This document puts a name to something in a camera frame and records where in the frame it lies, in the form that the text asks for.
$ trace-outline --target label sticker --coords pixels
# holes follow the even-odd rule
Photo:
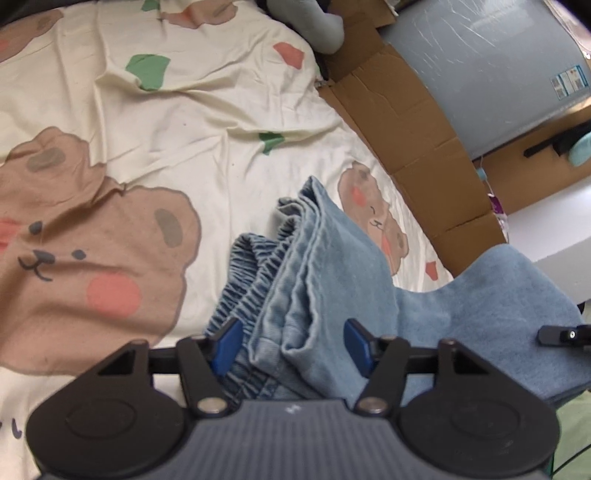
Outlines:
[[[551,79],[558,100],[562,100],[589,86],[580,65],[576,65]]]

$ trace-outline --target cardboard box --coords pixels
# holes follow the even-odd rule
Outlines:
[[[320,94],[370,146],[433,243],[443,265],[458,275],[488,248],[504,243],[486,190],[470,158],[420,79],[376,27],[392,12],[333,0],[345,43],[327,57],[334,84]]]
[[[524,150],[591,119],[591,100],[546,122],[529,134],[484,158],[491,187],[506,213],[514,213],[591,175],[591,161],[573,167],[566,155],[559,157],[552,147],[525,158]]]
[[[397,12],[402,11],[404,8],[409,7],[410,5],[418,2],[420,0],[399,0],[398,3],[394,6]]]

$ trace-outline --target light blue denim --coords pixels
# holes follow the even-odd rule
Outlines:
[[[591,353],[541,347],[542,325],[581,323],[577,307],[509,245],[491,248],[450,284],[430,293],[392,285],[384,254],[311,177],[297,199],[280,199],[277,239],[243,234],[208,327],[231,317],[245,337],[222,384],[246,398],[344,398],[367,380],[343,342],[358,319],[375,336],[435,347],[456,338],[539,397],[559,404],[591,386]],[[409,377],[403,402],[430,388]]]

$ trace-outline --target pink cheek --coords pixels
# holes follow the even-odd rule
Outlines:
[[[388,239],[384,234],[382,234],[382,252],[384,252],[386,257],[392,255],[392,247],[390,246],[390,242],[388,242]]]
[[[8,244],[16,237],[21,225],[10,218],[0,218],[0,255],[8,248]]]
[[[358,187],[353,187],[352,191],[353,201],[359,205],[360,207],[365,207],[367,204],[367,200],[365,199],[365,195]]]
[[[92,279],[86,289],[88,305],[113,319],[126,319],[142,303],[142,293],[136,282],[121,273],[103,273]]]

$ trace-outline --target red spot pattern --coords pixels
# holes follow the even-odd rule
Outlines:
[[[0,255],[8,248],[8,244],[21,229],[20,223],[10,218],[0,218]]]
[[[429,275],[431,280],[437,281],[439,279],[439,274],[437,273],[437,262],[427,262],[425,265],[425,273]]]
[[[388,238],[384,234],[382,234],[382,252],[386,257],[390,257],[392,255],[392,247],[390,246],[390,242],[388,242]]]
[[[92,279],[86,290],[88,305],[113,319],[126,319],[142,303],[136,282],[121,273],[103,273]]]
[[[304,52],[284,41],[276,43],[273,45],[273,48],[290,67],[294,67],[298,70],[301,69],[304,62]]]
[[[360,207],[365,207],[367,200],[365,199],[365,195],[358,187],[353,187],[353,191],[351,193],[353,197],[353,201],[359,205]]]

